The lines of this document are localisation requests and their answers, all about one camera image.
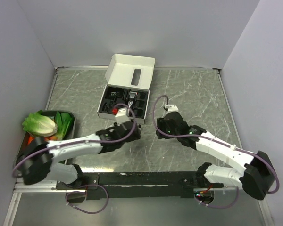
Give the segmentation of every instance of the red wire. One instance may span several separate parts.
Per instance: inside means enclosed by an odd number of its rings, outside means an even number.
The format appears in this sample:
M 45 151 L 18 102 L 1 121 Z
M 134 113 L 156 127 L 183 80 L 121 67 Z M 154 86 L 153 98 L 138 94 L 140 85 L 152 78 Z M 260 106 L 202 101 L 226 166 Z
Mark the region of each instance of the red wire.
M 212 187 L 213 187 L 213 184 L 211 184 L 211 185 L 208 187 L 208 189 L 207 189 L 207 190 L 205 190 L 205 191 L 201 192 L 201 194 L 204 194 L 204 193 L 208 192 L 209 190 L 211 190 L 211 188 L 212 188 Z

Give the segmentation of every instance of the open box lid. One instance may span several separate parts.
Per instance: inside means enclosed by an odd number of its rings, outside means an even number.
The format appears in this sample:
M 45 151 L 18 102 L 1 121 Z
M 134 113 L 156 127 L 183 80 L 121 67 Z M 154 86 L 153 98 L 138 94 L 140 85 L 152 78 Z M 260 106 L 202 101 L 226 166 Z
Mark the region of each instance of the open box lid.
M 105 77 L 110 86 L 149 90 L 154 64 L 154 58 L 114 54 Z

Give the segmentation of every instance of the white wall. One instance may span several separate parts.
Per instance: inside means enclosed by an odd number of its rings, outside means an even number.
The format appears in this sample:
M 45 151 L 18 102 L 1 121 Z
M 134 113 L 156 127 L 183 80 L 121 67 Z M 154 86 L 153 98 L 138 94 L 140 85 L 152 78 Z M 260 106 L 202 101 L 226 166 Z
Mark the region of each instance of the white wall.
M 283 226 L 283 0 L 261 0 L 222 70 L 245 148 L 268 153 L 280 191 L 267 195 Z
M 124 53 L 223 68 L 259 0 L 18 2 L 56 67 L 108 65 Z
M 45 106 L 53 74 L 16 0 L 0 0 L 0 225 L 15 183 L 11 170 L 23 137 L 22 120 Z

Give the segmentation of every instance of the white cable clip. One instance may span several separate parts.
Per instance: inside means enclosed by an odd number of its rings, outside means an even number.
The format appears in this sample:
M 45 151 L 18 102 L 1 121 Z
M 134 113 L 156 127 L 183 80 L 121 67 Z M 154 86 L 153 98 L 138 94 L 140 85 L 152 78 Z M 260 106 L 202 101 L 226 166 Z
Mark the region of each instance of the white cable clip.
M 223 187 L 222 195 L 225 195 L 225 193 L 226 193 L 226 187 Z
M 70 206 L 70 207 L 72 207 L 72 208 L 74 208 L 74 209 L 75 209 L 75 205 L 69 205 L 69 202 L 68 202 L 68 203 L 66 203 L 66 206 Z
M 170 113 L 170 112 L 178 112 L 178 107 L 176 105 L 164 105 L 164 109 L 166 112 Z
M 210 143 L 209 143 L 209 145 L 208 145 L 208 146 L 211 146 L 211 143 L 213 142 L 213 140 L 214 140 L 215 138 L 217 138 L 217 137 L 213 137 L 212 139 L 210 139 L 210 140 L 209 140 L 209 141 L 210 141 Z
M 237 145 L 232 145 L 232 146 L 231 146 L 231 149 L 232 149 L 233 151 L 236 151 Z

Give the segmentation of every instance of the green leafy vegetable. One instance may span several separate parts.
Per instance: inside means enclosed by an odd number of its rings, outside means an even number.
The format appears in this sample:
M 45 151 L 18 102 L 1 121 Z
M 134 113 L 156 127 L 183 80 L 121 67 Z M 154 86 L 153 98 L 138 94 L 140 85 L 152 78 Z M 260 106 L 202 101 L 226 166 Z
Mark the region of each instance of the green leafy vegetable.
M 57 112 L 55 121 L 58 125 L 58 131 L 55 134 L 58 140 L 63 140 L 70 125 L 72 124 L 74 118 L 70 116 L 67 112 L 60 114 Z
M 55 134 L 58 130 L 57 125 L 52 119 L 41 113 L 42 111 L 30 113 L 22 123 L 23 130 L 34 136 L 48 137 Z

